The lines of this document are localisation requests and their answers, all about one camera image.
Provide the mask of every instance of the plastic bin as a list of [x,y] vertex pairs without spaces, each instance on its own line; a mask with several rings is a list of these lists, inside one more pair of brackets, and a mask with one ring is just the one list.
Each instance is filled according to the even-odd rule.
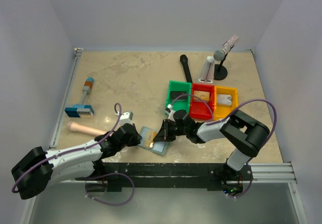
[[[187,94],[191,94],[191,83],[189,82],[177,82],[177,81],[169,81],[169,90],[168,90],[168,96],[166,100],[166,107],[168,104],[172,102],[172,99],[170,98],[170,92],[171,91],[184,91]],[[175,111],[178,110],[185,110],[186,112],[189,112],[190,109],[190,96],[187,97],[186,101],[176,101],[173,104],[173,109]]]
[[[213,85],[205,84],[195,84],[192,83],[191,94],[194,95],[194,91],[209,92],[209,102],[207,105],[210,107],[211,111],[214,112],[216,109],[216,93],[215,87]],[[193,97],[190,100],[190,111],[189,115],[195,119],[209,120],[211,119],[211,113],[209,109],[203,102],[195,102]]]
[[238,106],[238,94],[236,88],[215,86],[216,95],[231,95],[231,106],[216,106],[214,111],[214,120],[226,117],[233,109]]

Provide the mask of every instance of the blue block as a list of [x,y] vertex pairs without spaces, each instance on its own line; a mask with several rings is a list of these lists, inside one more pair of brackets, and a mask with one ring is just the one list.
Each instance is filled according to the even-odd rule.
[[86,105],[72,105],[71,108],[75,109],[75,111],[77,110],[77,108],[85,108]]
[[93,77],[88,77],[86,81],[87,81],[87,82],[92,82],[92,84],[94,83],[94,79],[93,79]]
[[94,110],[93,110],[93,108],[90,105],[85,105],[84,108],[89,108],[92,111],[92,113],[94,114]]
[[68,115],[68,117],[80,117],[80,115],[76,112],[77,109],[73,108],[65,108],[65,113]]
[[81,118],[92,118],[94,116],[89,108],[78,108],[77,113]]

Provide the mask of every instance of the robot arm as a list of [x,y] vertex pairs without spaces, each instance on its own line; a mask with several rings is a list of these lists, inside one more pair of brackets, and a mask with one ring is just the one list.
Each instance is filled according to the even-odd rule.
[[50,160],[29,172],[18,183],[17,192],[19,192],[21,199],[32,198],[41,193],[47,186],[64,180],[89,177],[95,174],[97,162],[100,162],[101,159],[114,156],[126,146],[137,146],[142,139],[134,124],[125,123],[105,141],[89,147],[103,137],[104,135],[101,135],[87,143],[64,150],[45,152],[42,147],[33,148],[11,170],[15,181],[31,167],[48,158]]
[[[248,102],[250,101],[267,102],[263,99]],[[166,111],[169,113],[169,119],[163,120],[160,131],[153,139],[154,142],[174,141],[176,136],[185,135],[193,143],[205,143],[226,137],[235,145],[236,149],[227,162],[215,171],[223,183],[224,192],[226,188],[231,188],[226,184],[227,180],[234,180],[240,176],[244,164],[257,156],[276,125],[274,119],[273,130],[270,133],[267,126],[240,110],[235,110],[226,119],[205,123],[195,122],[184,110],[173,111],[170,106]],[[13,192],[19,193],[22,199],[29,199],[41,193],[47,186],[64,180],[100,176],[103,165],[101,159],[114,156],[125,146],[140,144],[142,137],[136,131],[131,118],[131,112],[123,113],[118,118],[118,121],[121,120],[121,127],[117,131],[109,135],[110,131],[82,145],[46,152],[42,147],[32,149],[11,171],[15,180]],[[247,128],[245,132],[241,131],[244,127]],[[242,185],[235,185],[233,188],[233,194],[243,191]]]
[[[176,136],[185,135],[193,143],[205,143],[226,137],[236,147],[226,162],[235,171],[240,171],[244,164],[257,156],[270,133],[267,126],[241,110],[236,110],[222,122],[195,122],[185,110],[171,110],[169,118],[173,120],[163,120],[153,141],[173,141]],[[244,127],[247,128],[245,132],[241,131]]]

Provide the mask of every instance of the cable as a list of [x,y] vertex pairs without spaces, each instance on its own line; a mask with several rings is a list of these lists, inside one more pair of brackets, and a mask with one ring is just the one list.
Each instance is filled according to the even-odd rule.
[[104,183],[104,181],[105,181],[105,177],[103,177],[103,178],[102,178],[102,184],[103,184],[105,187],[107,187],[107,184],[105,184],[105,183]]
[[195,95],[191,95],[191,94],[182,94],[182,95],[180,95],[180,96],[178,96],[178,97],[176,97],[172,102],[171,102],[171,105],[173,105],[179,98],[182,98],[182,97],[184,97],[184,96],[191,96],[191,97],[195,97],[195,98],[197,98],[197,99],[199,99],[201,102],[203,102],[203,104],[205,104],[206,106],[207,106],[207,108],[209,109],[209,112],[210,112],[210,114],[211,114],[211,118],[209,119],[209,120],[212,120],[213,119],[213,112],[211,111],[211,108],[208,106],[208,104],[204,101],[204,100],[202,100],[200,97],[197,97],[197,96],[195,96]]
[[220,123],[220,122],[224,122],[225,120],[227,120],[231,115],[233,115],[239,108],[243,107],[244,105],[250,103],[250,102],[266,102],[268,105],[270,105],[273,109],[273,113],[274,113],[274,121],[273,121],[273,126],[272,126],[272,130],[271,132],[268,134],[264,144],[267,143],[267,141],[271,138],[271,136],[273,135],[275,128],[276,128],[276,123],[277,123],[277,112],[276,112],[276,108],[273,105],[273,103],[271,103],[270,101],[267,101],[266,99],[261,99],[261,98],[254,98],[248,101],[245,101],[243,103],[241,103],[240,105],[238,105],[235,109],[233,109],[225,118],[217,120],[217,121],[213,121],[213,122],[206,122],[207,126],[211,126],[214,125],[216,123]]
[[[98,145],[98,144],[100,144],[100,143],[102,143],[103,141],[105,141],[105,139],[107,139],[109,136],[110,136],[110,134],[114,131],[114,129],[116,128],[116,126],[117,126],[117,124],[119,123],[119,121],[120,121],[120,118],[121,118],[121,115],[122,115],[122,107],[121,107],[121,104],[120,103],[115,103],[115,105],[114,105],[114,110],[115,110],[115,112],[117,113],[117,110],[116,110],[116,106],[118,106],[119,107],[119,115],[118,115],[118,118],[117,118],[117,120],[116,120],[116,122],[115,122],[115,124],[114,124],[114,126],[112,127],[112,130],[111,131],[109,131],[101,140],[99,140],[98,142],[95,142],[95,143],[93,143],[92,145],[90,145],[90,146],[88,146],[86,149],[88,149],[88,148],[91,148],[91,147],[94,147],[94,146],[96,146],[96,145]],[[26,172],[24,172],[19,178],[18,178],[18,180],[14,183],[14,185],[13,185],[13,187],[12,187],[12,189],[11,189],[11,191],[13,192],[13,193],[19,193],[19,190],[16,190],[16,187],[18,186],[18,184],[20,183],[20,181],[23,179],[23,178],[25,178],[30,172],[32,172],[35,168],[37,168],[38,166],[40,166],[40,165],[42,165],[42,164],[44,164],[44,163],[46,163],[47,161],[50,161],[50,160],[52,160],[52,159],[55,159],[55,158],[58,158],[58,157],[60,157],[60,156],[63,156],[63,155],[66,155],[66,154],[69,154],[69,153],[72,153],[72,152],[76,152],[76,151],[80,151],[80,150],[84,150],[85,149],[85,147],[78,147],[78,148],[74,148],[73,150],[67,150],[67,151],[64,151],[64,152],[61,152],[61,153],[59,153],[59,154],[57,154],[57,155],[53,155],[53,156],[51,156],[51,157],[48,157],[48,158],[46,158],[46,159],[44,159],[44,160],[42,160],[42,161],[40,161],[40,162],[38,162],[38,163],[36,163],[34,166],[32,166],[31,168],[29,168]]]
[[238,195],[238,196],[231,196],[231,195],[227,195],[227,196],[229,196],[230,198],[234,198],[234,199],[237,199],[237,198],[240,198],[240,197],[242,197],[243,195],[245,195],[246,194],[246,192],[250,189],[250,187],[251,187],[251,185],[252,185],[252,182],[253,182],[253,172],[252,172],[252,168],[251,168],[251,166],[248,164],[248,162],[246,163],[246,166],[249,168],[249,170],[250,170],[250,175],[251,175],[251,180],[250,180],[250,183],[248,184],[248,186],[247,186],[247,188],[246,188],[246,190],[245,191],[243,191],[240,195]]
[[102,201],[100,199],[97,199],[97,198],[92,197],[88,193],[87,189],[85,188],[86,196],[88,196],[90,199],[92,199],[94,201],[97,201],[97,202],[102,203],[102,204],[105,204],[105,205],[120,206],[120,205],[125,205],[126,203],[128,203],[132,199],[132,197],[134,195],[135,186],[134,186],[133,180],[130,177],[128,177],[127,175],[122,174],[122,173],[110,173],[110,174],[105,174],[105,175],[101,175],[101,176],[97,176],[97,177],[89,177],[89,178],[86,178],[86,180],[95,180],[95,179],[100,179],[100,178],[104,178],[104,177],[112,176],[112,175],[121,175],[121,176],[127,178],[131,182],[131,185],[132,185],[132,193],[131,193],[130,197],[127,200],[125,200],[123,202],[120,202],[120,203],[110,203],[110,202]]

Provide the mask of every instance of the gray floor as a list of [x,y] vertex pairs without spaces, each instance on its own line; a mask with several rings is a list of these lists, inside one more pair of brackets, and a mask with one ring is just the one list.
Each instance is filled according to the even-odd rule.
[[[125,200],[131,189],[105,193],[103,200]],[[287,184],[253,184],[236,201],[205,189],[136,189],[124,206],[85,198],[83,183],[61,183],[37,197],[31,223],[298,223]]]

